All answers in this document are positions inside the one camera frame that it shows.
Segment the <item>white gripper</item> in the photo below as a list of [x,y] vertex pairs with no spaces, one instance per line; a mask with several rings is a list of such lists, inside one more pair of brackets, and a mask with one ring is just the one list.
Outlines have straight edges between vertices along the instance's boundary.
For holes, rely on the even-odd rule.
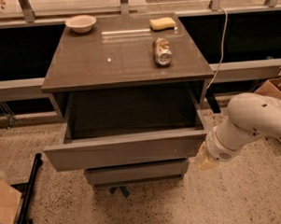
[[213,170],[218,168],[218,162],[231,161],[240,152],[229,150],[224,147],[217,138],[216,127],[206,136],[195,157],[195,165],[199,170]]

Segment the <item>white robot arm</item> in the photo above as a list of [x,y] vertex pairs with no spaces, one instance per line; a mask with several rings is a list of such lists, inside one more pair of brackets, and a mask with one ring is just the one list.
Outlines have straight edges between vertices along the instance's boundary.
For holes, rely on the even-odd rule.
[[208,132],[199,148],[195,157],[199,170],[233,160],[243,146],[264,135],[281,142],[281,99],[244,92],[229,101],[227,110],[227,118]]

